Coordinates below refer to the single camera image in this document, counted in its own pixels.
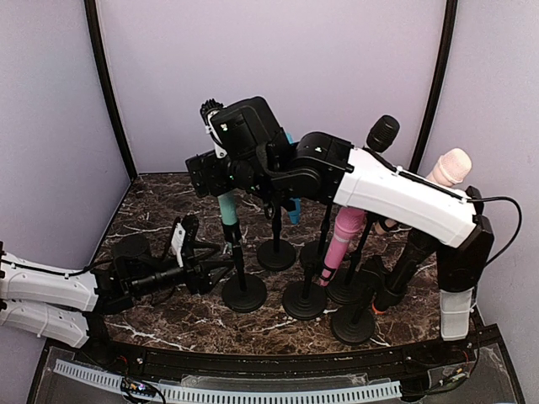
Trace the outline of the mint green microphone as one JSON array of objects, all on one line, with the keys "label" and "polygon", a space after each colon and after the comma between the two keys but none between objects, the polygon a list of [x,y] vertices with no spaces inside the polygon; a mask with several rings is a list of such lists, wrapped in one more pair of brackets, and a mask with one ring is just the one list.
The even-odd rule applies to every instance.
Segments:
[{"label": "mint green microphone", "polygon": [[225,226],[235,226],[238,224],[235,194],[228,191],[225,194],[221,194],[217,197],[218,204],[221,212],[221,221]]}]

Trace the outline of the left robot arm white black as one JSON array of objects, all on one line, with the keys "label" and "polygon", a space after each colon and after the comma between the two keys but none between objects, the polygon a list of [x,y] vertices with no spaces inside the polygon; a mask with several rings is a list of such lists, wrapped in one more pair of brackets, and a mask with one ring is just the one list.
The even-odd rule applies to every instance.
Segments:
[{"label": "left robot arm white black", "polygon": [[85,343],[101,367],[119,359],[118,347],[105,337],[101,320],[131,309],[137,300],[185,285],[205,295],[234,267],[215,260],[216,244],[187,241],[176,256],[155,257],[143,235],[122,238],[109,260],[74,270],[32,263],[1,253],[1,323],[61,341]]}]

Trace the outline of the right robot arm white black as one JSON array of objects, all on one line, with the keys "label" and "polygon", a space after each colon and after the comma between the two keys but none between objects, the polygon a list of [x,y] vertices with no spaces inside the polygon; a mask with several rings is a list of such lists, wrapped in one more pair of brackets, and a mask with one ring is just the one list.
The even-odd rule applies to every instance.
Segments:
[{"label": "right robot arm white black", "polygon": [[230,105],[207,100],[200,115],[215,147],[186,162],[199,196],[220,197],[241,189],[262,200],[265,216],[273,222],[298,198],[338,205],[343,212],[363,210],[409,227],[392,270],[378,256],[363,262],[357,305],[339,308],[330,322],[341,343],[368,340],[374,315],[397,305],[419,265],[436,256],[441,338],[430,345],[430,358],[447,365],[461,353],[472,292],[494,260],[494,233],[477,189],[450,189],[440,183],[438,173],[423,178],[387,162],[381,148],[398,132],[397,121],[388,115],[377,121],[362,148],[323,132],[289,142],[260,96]]}]

